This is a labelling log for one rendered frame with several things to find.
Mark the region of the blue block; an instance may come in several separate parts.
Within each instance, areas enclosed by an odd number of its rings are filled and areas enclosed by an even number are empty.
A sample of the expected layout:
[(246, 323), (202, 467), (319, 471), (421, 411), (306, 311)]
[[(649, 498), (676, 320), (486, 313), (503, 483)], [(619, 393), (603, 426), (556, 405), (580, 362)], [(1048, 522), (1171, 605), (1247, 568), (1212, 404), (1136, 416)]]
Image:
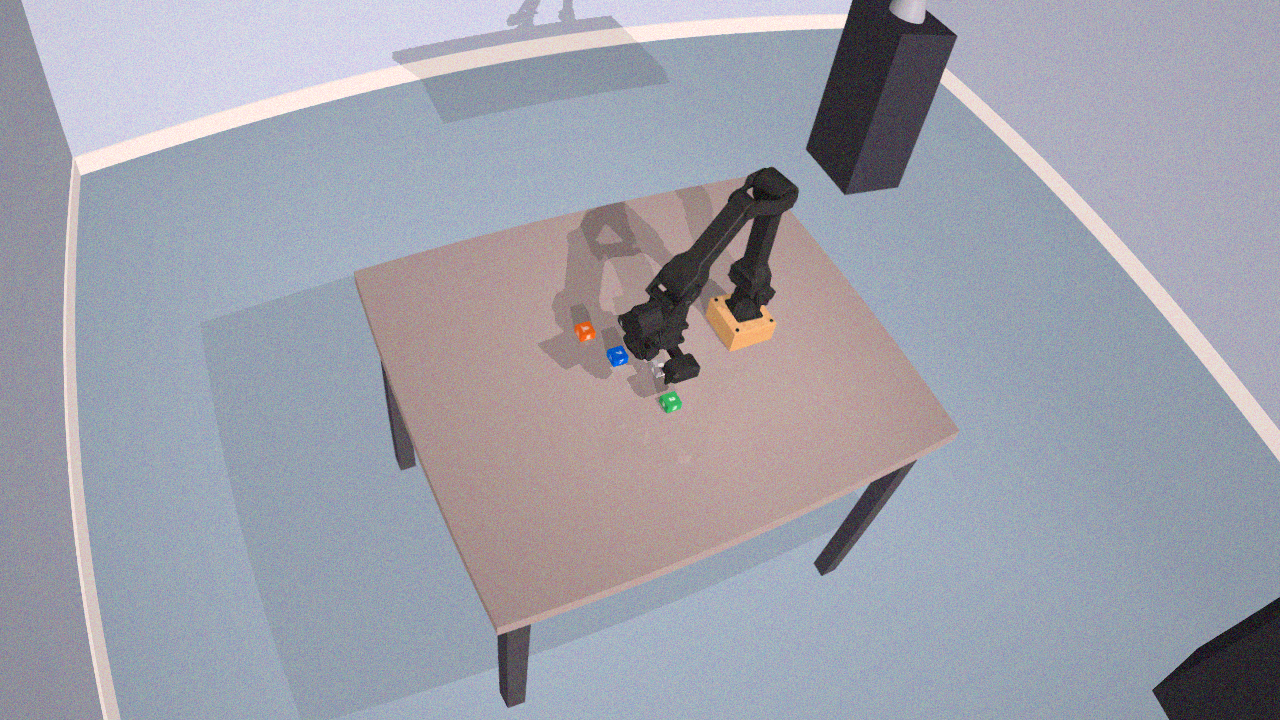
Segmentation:
[(628, 363), (628, 355), (625, 352), (622, 345), (614, 348), (608, 348), (605, 356), (609, 359), (612, 366), (620, 366)]

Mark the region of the green block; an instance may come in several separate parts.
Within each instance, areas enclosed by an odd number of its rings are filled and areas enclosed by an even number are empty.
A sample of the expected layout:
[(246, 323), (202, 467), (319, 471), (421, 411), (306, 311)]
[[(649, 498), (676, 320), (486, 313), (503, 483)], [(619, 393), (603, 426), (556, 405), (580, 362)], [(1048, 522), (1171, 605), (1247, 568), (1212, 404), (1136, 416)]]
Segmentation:
[(660, 402), (662, 407), (666, 410), (667, 414), (668, 413), (673, 413), (673, 411), (676, 411), (676, 410), (678, 410), (678, 409), (682, 407), (682, 402), (681, 402), (681, 400), (678, 398), (678, 395), (676, 395), (675, 391), (669, 392), (667, 395), (660, 395), (659, 402)]

